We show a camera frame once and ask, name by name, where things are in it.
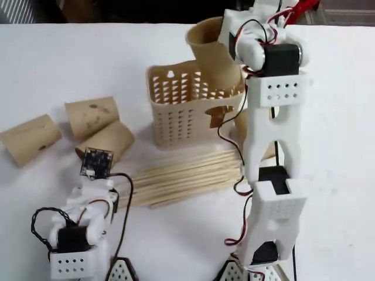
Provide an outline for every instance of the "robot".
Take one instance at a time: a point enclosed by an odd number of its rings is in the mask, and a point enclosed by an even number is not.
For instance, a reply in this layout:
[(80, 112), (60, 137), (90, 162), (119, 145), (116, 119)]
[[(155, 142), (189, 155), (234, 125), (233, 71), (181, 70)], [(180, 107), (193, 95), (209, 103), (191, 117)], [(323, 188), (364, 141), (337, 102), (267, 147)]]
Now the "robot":
[[(293, 10), (274, 14), (275, 9), (276, 5), (255, 3), (249, 11), (224, 13), (219, 42), (250, 76), (243, 173), (251, 187), (247, 195), (253, 199), (241, 237), (232, 243), (238, 245), (236, 263), (227, 261), (216, 280), (231, 280), (235, 274), (244, 281), (271, 278), (271, 266), (292, 253), (306, 202), (298, 179), (299, 120), (309, 78), (300, 67), (308, 64), (309, 56), (306, 44), (285, 29)], [(279, 107), (278, 116), (270, 119), (269, 110), (275, 107)], [(284, 165), (260, 168), (273, 141), (283, 148)]]

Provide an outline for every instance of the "ventilation hole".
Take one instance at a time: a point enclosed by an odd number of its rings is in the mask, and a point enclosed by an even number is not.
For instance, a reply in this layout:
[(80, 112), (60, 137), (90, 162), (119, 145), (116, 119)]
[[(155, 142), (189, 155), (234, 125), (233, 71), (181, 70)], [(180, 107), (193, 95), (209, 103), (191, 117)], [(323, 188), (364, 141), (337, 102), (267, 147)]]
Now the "ventilation hole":
[(173, 71), (170, 70), (166, 76), (167, 76), (168, 78), (174, 78), (175, 73), (173, 73)]

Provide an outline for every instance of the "beige plastic basket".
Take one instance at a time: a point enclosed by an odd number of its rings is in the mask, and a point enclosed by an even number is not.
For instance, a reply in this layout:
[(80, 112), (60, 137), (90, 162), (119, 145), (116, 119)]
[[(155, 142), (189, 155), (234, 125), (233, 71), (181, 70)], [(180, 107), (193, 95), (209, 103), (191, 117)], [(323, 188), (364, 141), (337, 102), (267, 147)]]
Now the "beige plastic basket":
[[(235, 116), (245, 90), (244, 80), (228, 90), (211, 88), (195, 61), (152, 66), (148, 83), (155, 140), (160, 149), (218, 140), (217, 127)], [(232, 124), (223, 125), (222, 135), (229, 135)]]

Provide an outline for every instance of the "red object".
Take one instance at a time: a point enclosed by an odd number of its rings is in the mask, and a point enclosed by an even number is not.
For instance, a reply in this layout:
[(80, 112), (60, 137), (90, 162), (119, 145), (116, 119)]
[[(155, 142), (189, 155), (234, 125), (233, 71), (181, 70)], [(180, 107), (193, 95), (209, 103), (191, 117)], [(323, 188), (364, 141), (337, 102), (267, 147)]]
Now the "red object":
[(293, 13), (287, 21), (287, 25), (295, 25), (298, 18), (306, 11), (317, 9), (321, 0), (300, 0), (294, 7)]

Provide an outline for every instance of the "bracket with holes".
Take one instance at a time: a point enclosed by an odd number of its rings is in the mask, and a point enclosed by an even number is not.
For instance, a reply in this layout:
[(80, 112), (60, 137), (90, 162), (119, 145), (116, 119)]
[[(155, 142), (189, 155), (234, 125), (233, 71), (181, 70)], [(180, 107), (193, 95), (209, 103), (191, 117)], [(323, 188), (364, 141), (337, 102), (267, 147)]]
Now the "bracket with holes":
[(285, 276), (280, 277), (273, 266), (255, 268), (243, 276), (243, 269), (234, 260), (227, 260), (215, 281), (289, 281)]
[(113, 265), (109, 281), (138, 281), (131, 262), (127, 258), (118, 258)]

